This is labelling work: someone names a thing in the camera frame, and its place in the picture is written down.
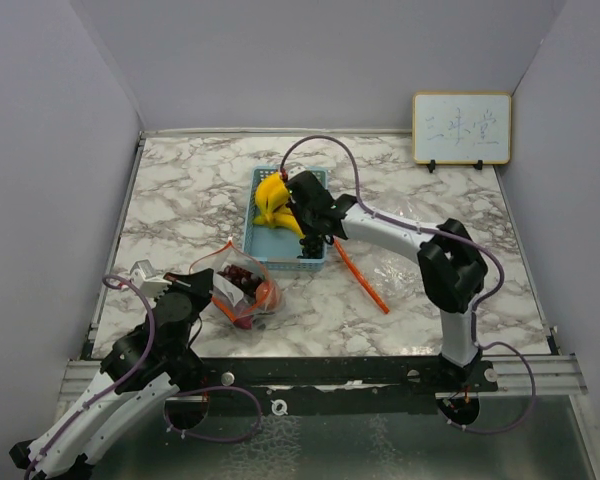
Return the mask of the black grape bunch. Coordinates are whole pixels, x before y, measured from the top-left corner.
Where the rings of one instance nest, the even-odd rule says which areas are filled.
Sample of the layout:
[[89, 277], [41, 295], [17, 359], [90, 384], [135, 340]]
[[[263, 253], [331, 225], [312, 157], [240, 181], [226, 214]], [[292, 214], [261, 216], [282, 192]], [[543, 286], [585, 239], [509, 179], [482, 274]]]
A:
[[319, 260], [324, 257], [325, 240], [322, 235], [306, 235], [299, 239], [299, 259]]

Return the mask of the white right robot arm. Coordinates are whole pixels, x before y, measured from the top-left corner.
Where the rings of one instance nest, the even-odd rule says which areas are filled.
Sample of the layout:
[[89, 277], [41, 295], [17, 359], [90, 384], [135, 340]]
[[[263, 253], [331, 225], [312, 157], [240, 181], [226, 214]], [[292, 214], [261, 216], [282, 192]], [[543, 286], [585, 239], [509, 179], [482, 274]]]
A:
[[439, 367], [441, 383], [452, 391], [471, 384], [476, 376], [472, 363], [480, 356], [471, 308], [484, 288], [488, 268], [469, 243], [464, 225], [449, 219], [411, 230], [396, 215], [366, 211], [353, 195], [333, 198], [309, 171], [290, 178], [286, 188], [291, 211], [307, 238], [365, 242], [419, 267], [426, 296], [440, 310], [440, 356], [445, 361]]

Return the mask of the dark purple grape bunch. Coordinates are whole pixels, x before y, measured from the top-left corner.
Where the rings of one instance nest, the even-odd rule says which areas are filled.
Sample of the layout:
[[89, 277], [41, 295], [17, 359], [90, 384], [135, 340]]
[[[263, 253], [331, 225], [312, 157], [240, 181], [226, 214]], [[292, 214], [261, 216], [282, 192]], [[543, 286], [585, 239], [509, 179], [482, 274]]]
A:
[[234, 264], [226, 265], [219, 275], [250, 297], [256, 296], [256, 290], [263, 282], [256, 273]]

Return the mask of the clear orange zipper bag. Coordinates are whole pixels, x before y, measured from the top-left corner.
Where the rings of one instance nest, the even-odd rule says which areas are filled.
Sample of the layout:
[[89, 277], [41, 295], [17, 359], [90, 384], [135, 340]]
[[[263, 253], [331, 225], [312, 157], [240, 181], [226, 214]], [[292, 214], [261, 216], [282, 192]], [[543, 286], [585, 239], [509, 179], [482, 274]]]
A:
[[[221, 277], [219, 272], [224, 269], [226, 265], [231, 264], [256, 273], [263, 281], [275, 282], [281, 294], [279, 307], [276, 310], [263, 310], [256, 303], [256, 296], [250, 297], [245, 295], [240, 289]], [[254, 318], [252, 328], [254, 329], [257, 328], [266, 317], [275, 315], [283, 308], [284, 299], [282, 290], [274, 280], [271, 272], [264, 264], [237, 248], [232, 238], [229, 238], [223, 247], [192, 262], [189, 266], [189, 274], [206, 268], [212, 268], [215, 272], [212, 303], [232, 324], [239, 317], [251, 315]]]

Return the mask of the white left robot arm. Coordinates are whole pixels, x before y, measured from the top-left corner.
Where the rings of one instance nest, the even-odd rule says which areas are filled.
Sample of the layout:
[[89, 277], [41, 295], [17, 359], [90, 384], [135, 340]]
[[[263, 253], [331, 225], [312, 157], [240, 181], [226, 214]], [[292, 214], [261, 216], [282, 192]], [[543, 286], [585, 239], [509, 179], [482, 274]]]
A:
[[86, 478], [95, 453], [105, 451], [141, 411], [201, 386], [205, 367], [191, 348], [190, 334], [211, 303], [213, 277], [210, 268], [136, 281], [103, 277], [110, 289], [133, 291], [146, 315], [114, 342], [88, 387], [55, 425], [11, 448], [11, 459], [25, 478]]

